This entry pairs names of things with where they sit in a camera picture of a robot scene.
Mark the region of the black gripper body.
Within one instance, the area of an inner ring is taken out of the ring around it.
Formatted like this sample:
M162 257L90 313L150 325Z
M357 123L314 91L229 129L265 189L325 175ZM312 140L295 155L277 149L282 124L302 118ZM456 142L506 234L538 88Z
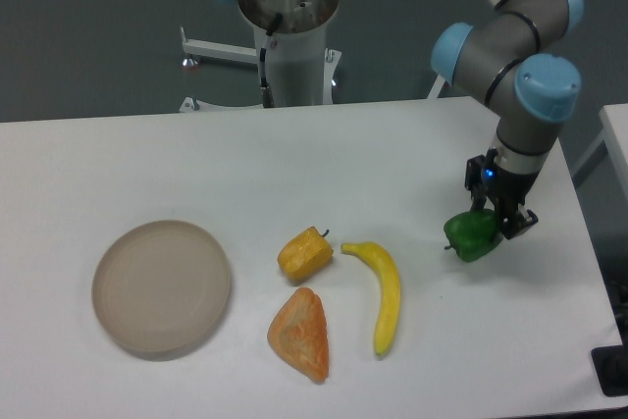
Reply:
M483 171L486 195L495 206L524 205L539 173L516 174L492 165Z

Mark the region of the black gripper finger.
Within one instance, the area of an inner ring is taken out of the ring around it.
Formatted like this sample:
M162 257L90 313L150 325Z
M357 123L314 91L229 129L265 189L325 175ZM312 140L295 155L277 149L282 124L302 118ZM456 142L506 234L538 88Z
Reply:
M466 163L464 186L470 192L472 212L485 208L495 176L496 157L497 150L492 147L486 154L470 158Z
M538 216L523 203L503 200L497 204L497 229L506 239L523 235L538 222Z

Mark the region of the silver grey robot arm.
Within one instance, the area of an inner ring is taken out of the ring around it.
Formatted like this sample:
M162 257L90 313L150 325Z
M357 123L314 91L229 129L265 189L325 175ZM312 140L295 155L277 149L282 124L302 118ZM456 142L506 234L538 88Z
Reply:
M235 2L252 27L253 62L266 108L319 105L331 96L326 28L340 0ZM581 90L569 61L548 48L577 26L583 0L489 0L487 25L449 26L436 41L432 69L497 114L486 153L466 165L473 212L494 207L496 236L514 238L537 222L526 197Z

